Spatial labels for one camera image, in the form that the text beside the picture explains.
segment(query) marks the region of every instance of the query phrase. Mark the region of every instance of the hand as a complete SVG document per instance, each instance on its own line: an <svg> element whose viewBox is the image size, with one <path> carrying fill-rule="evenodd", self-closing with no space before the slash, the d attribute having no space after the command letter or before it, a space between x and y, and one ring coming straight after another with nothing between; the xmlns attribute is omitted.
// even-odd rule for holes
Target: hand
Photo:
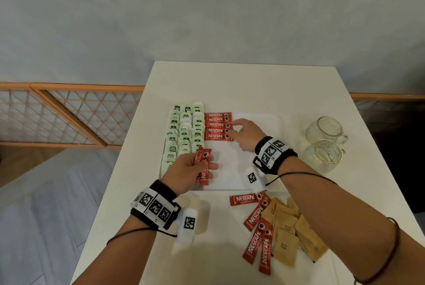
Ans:
<svg viewBox="0 0 425 285"><path fill-rule="evenodd" d="M205 160L202 160L197 164L193 164L195 156L196 153L180 155L161 178L161 182L173 190L177 196L191 190L196 183L196 177L198 174L207 167L207 161ZM209 161L212 161L213 159L213 156L208 158ZM217 170L218 164L210 162L208 169ZM208 173L208 178L213 178L213 174L211 172Z"/></svg>
<svg viewBox="0 0 425 285"><path fill-rule="evenodd" d="M239 132L229 130L229 136L239 143L242 151L255 152L255 147L267 135L253 121L240 118L233 121L233 125L242 125Z"/></svg>

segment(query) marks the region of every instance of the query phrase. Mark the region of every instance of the clear glass cup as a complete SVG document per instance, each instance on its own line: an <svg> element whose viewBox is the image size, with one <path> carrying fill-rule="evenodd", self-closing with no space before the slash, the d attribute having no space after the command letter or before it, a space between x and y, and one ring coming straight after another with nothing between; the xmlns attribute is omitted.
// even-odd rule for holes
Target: clear glass cup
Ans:
<svg viewBox="0 0 425 285"><path fill-rule="evenodd" d="M320 174L326 174L343 160L345 151L330 140L319 140L301 154L300 159Z"/></svg>
<svg viewBox="0 0 425 285"><path fill-rule="evenodd" d="M305 137L311 144L318 140L329 140L337 144L344 144L348 136L344 134L343 127L333 117L322 116L310 124L305 130Z"/></svg>

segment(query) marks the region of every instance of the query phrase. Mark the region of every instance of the person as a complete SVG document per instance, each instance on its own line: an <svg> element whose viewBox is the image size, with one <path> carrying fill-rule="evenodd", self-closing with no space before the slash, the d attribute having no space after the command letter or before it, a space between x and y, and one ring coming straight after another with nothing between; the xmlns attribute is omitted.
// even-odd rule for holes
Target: person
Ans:
<svg viewBox="0 0 425 285"><path fill-rule="evenodd" d="M238 119L239 132L229 135L243 151L254 152L266 134L252 121ZM206 162L194 164L195 154L181 155L167 170L161 181L178 196L192 189ZM218 165L211 162L210 169ZM290 156L278 174L312 168ZM303 212L311 228L359 279L370 278L383 266L394 248L395 224L380 212L343 190L336 184L314 175L290 174L281 178L288 192ZM131 215L117 234L147 227ZM138 231L112 240L77 278L73 285L139 284L155 241L156 231ZM425 248L404 231L389 265L372 284L423 284L425 280Z"/></svg>

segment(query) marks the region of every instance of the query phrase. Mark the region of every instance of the black cord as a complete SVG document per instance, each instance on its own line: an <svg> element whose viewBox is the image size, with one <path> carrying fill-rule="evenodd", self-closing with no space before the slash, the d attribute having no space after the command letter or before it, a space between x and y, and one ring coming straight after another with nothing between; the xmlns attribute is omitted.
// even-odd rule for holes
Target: black cord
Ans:
<svg viewBox="0 0 425 285"><path fill-rule="evenodd" d="M171 237L177 238L177 235L169 234L168 232L165 232L165 231L162 231L162 230L155 230L155 229L152 229L151 227L145 227L145 228L138 228L138 229L133 229L133 230L125 231L122 234L118 234L116 236L113 236L111 239L108 240L108 242L106 243L106 245L108 245L112 240L117 239L117 238L119 238L121 236L124 236L126 234L131 234L132 232L144 231L144 230L154 230L154 231L160 232L162 234L166 234L167 236L171 236Z"/></svg>
<svg viewBox="0 0 425 285"><path fill-rule="evenodd" d="M375 281L379 276L381 276L385 272L385 270L387 269L388 265L390 265L391 261L394 258L394 255L396 254L398 247L400 246L400 226L398 225L398 223L396 222L395 219L390 218L390 217L387 217L387 218L390 219L394 223L394 226L396 228L396 238L394 240L393 249L391 250L390 255L388 256L384 265L382 265L380 270L378 272L376 272L372 277L369 277L367 280L360 281L353 275L354 276L354 285L356 285L356 282L359 282L360 284L370 284L373 281Z"/></svg>
<svg viewBox="0 0 425 285"><path fill-rule="evenodd" d="M332 182L333 184L336 184L334 181L332 181L331 179L328 179L326 177L324 177L323 175L320 174L315 174L315 173L311 173L311 172L286 172L284 174L278 175L277 178L273 179L272 181L270 181L269 183L266 183L266 186L268 186L269 184L273 183L274 181L276 181L277 179L279 179L280 177L283 177L285 175L290 175L290 174L307 174L307 175L314 175L316 177L321 177L322 179L328 180L330 182Z"/></svg>

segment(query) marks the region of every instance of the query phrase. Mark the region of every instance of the white table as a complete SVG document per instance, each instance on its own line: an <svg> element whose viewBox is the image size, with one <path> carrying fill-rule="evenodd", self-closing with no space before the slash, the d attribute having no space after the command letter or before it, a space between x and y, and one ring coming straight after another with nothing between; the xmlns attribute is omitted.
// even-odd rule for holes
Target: white table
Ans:
<svg viewBox="0 0 425 285"><path fill-rule="evenodd" d="M158 178L168 111L175 102L202 101L206 110L270 112L281 116L287 142L308 144L305 127L319 116L340 121L349 141L343 162L328 176L425 245L394 178L334 67L155 62L85 243L73 281L129 216L129 205ZM242 222L253 205L229 206L235 191L191 191L181 204L198 208L204 221L193 245L182 248L158 234L141 284L351 284L342 262L328 252L313 265L300 250L291 270L272 259L272 275L242 259L250 234ZM285 198L287 193L275 195Z"/></svg>

